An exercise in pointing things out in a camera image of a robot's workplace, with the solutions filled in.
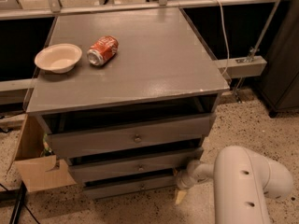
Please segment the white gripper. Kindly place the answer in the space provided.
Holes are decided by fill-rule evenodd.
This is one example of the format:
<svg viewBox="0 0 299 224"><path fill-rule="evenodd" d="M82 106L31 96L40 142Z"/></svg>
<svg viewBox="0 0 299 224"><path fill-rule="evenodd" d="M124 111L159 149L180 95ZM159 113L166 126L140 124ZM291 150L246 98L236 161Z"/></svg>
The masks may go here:
<svg viewBox="0 0 299 224"><path fill-rule="evenodd" d="M173 169L173 175L176 177L176 183L179 189L175 190L175 204L179 205L185 198L187 191L196 184L196 180L192 178L186 170L178 171Z"/></svg>

